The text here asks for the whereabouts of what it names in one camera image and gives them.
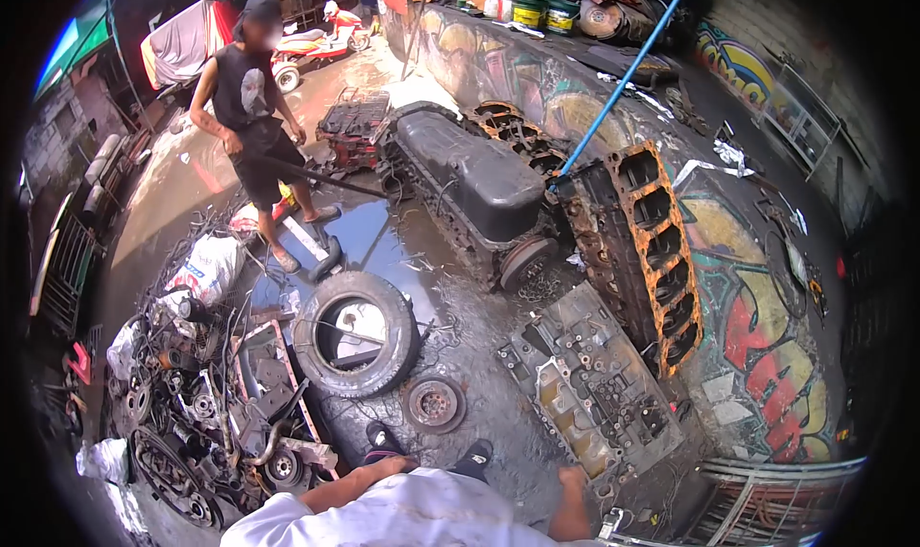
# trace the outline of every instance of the black sleeveless shirt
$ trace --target black sleeveless shirt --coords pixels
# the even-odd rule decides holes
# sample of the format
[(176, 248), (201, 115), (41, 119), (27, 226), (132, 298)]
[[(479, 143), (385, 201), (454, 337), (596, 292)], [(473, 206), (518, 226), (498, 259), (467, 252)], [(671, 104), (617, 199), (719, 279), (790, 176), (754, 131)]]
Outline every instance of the black sleeveless shirt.
[(236, 132), (245, 149), (268, 150), (282, 125), (282, 120), (272, 117), (277, 92), (271, 76), (271, 52), (246, 53), (231, 43), (217, 50), (214, 58), (214, 117)]

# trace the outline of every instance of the green awning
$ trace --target green awning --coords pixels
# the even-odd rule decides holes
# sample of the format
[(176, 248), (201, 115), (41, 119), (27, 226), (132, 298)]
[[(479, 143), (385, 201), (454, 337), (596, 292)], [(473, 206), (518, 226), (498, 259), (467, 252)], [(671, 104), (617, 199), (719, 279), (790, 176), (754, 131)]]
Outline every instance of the green awning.
[(106, 21), (106, 3), (101, 1), (66, 25), (41, 74), (36, 98), (45, 93), (61, 76), (74, 70), (74, 66), (80, 60), (95, 53), (109, 40), (111, 34), (109, 23)]

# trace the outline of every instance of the sneaker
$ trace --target sneaker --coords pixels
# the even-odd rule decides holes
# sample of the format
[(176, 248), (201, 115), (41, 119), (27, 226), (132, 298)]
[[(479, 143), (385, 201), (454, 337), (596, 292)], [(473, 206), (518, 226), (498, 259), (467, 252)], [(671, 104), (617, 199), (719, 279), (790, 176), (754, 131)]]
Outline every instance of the sneaker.
[(317, 208), (316, 211), (319, 212), (319, 215), (314, 219), (308, 220), (308, 223), (330, 221), (332, 219), (339, 218), (339, 216), (342, 215), (342, 211), (335, 206), (323, 206), (322, 208)]
[(466, 449), (460, 461), (473, 461), (483, 469), (492, 461), (492, 442), (489, 439), (477, 439)]
[(287, 250), (276, 250), (274, 252), (275, 259), (278, 260), (278, 264), (282, 266), (285, 274), (294, 274), (297, 273), (297, 270), (300, 269), (300, 262), (297, 261), (297, 258), (291, 255), (291, 252)]
[(389, 427), (385, 426), (382, 422), (374, 420), (367, 424), (364, 433), (367, 434), (367, 441), (371, 444), (372, 448), (386, 449), (398, 453), (399, 455), (406, 455), (406, 451), (399, 447), (397, 438), (393, 437)]

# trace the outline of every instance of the baseball cap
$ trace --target baseball cap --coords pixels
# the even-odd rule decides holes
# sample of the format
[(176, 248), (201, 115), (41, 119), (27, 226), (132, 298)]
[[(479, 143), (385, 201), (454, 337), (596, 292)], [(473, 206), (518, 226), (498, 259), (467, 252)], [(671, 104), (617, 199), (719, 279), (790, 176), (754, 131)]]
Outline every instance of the baseball cap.
[(279, 24), (282, 22), (282, 4), (278, 0), (247, 0), (243, 16), (267, 24)]

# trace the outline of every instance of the green bucket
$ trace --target green bucket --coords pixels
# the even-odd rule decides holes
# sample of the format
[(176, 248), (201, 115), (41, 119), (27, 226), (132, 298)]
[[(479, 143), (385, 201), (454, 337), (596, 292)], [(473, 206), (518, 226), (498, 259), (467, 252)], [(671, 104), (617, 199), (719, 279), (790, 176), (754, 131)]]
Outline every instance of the green bucket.
[(547, 0), (549, 10), (546, 13), (546, 29), (556, 34), (569, 35), (572, 25), (581, 10), (578, 2), (564, 0)]
[(546, 0), (512, 0), (512, 20), (539, 28), (546, 14)]

